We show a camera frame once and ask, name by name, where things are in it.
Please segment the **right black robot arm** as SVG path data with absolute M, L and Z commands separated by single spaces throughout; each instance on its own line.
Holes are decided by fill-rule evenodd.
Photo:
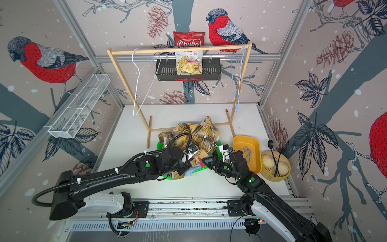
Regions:
M 331 242 L 329 230 L 322 224 L 314 224 L 296 212 L 257 174 L 250 170 L 241 151 L 231 153 L 229 162 L 217 154 L 206 157 L 203 163 L 215 173 L 236 179 L 236 186 L 243 192 L 241 203 L 247 214 L 264 220 L 287 242 Z

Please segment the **yellow plaid shirt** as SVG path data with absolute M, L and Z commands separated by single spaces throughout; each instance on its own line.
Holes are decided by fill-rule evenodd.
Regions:
M 191 162 L 192 167 L 199 164 L 199 158 L 205 158 L 208 153 L 212 153 L 216 150 L 216 147 L 220 140 L 220 132 L 213 125 L 209 116 L 197 124 L 191 123 L 179 123 L 175 128 L 168 132 L 161 132 L 158 135 L 159 142 L 163 145 L 167 145 L 178 135 L 183 133 L 190 133 L 192 136 L 191 144 L 195 144 L 199 148 L 199 153 L 194 156 L 194 160 Z M 177 171 L 168 175 L 171 179 L 182 179 L 184 175 L 178 175 Z

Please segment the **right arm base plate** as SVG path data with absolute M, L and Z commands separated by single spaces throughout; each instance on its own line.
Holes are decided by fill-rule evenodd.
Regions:
M 251 210 L 241 200 L 228 200 L 227 205 L 223 208 L 228 211 L 230 217 L 251 215 Z

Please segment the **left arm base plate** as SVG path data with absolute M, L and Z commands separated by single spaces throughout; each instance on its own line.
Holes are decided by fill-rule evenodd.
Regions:
M 146 218 L 150 202 L 139 201 L 132 202 L 132 205 L 125 204 L 121 210 L 116 213 L 107 213 L 107 218 Z

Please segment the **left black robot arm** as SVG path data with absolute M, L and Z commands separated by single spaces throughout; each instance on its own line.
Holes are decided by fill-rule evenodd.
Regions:
M 126 184 L 160 180 L 175 171 L 185 172 L 198 147 L 192 135 L 183 133 L 173 138 L 161 150 L 142 152 L 122 166 L 87 175 L 72 171 L 60 174 L 57 185 L 37 193 L 31 199 L 35 206 L 49 207 L 50 220 L 62 220 L 78 213 L 86 206 L 85 199 L 98 192 Z

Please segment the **white clothespin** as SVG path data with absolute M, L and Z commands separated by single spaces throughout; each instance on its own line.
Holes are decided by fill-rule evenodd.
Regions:
M 245 160 L 249 163 L 251 161 L 252 157 L 252 151 L 246 146 L 245 148 L 242 149 L 242 154 L 245 158 Z

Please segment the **white hanger of blue shirt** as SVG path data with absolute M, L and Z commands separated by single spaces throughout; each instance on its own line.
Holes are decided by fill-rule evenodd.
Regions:
M 148 70 L 152 64 L 155 64 L 157 67 L 157 71 L 159 70 L 160 65 L 156 64 L 156 60 L 152 59 L 148 63 L 144 64 L 142 67 L 140 67 L 137 62 L 135 61 L 135 53 L 137 53 L 140 49 L 135 48 L 133 53 L 131 54 L 131 61 L 134 64 L 134 66 L 137 69 L 137 79 L 136 79 L 136 85 L 135 85 L 135 94 L 134 94 L 134 101 L 133 104 L 137 105 L 137 107 L 133 108 L 132 115 L 134 118 L 136 118 L 140 111 L 142 111 L 142 107 L 145 104 L 145 100 L 148 98 L 148 95 L 153 87 L 153 84 L 156 80 L 156 74 L 153 74 L 152 79 L 149 77 L 148 74 L 145 74 L 144 71 Z M 145 79 L 149 81 L 149 87 L 147 92 L 141 91 L 140 89 L 144 87 Z

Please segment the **light blue shirt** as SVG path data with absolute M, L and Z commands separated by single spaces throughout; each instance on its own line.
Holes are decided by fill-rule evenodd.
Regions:
M 192 174 L 193 172 L 196 172 L 197 170 L 200 170 L 202 167 L 198 164 L 194 167 L 191 167 L 189 168 L 185 173 L 184 173 L 184 176 L 189 176 L 190 174 Z

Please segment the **red clothespin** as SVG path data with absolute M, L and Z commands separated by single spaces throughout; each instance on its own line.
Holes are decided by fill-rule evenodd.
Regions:
M 202 159 L 199 158 L 199 165 L 201 169 L 205 169 L 207 166 L 203 163 Z

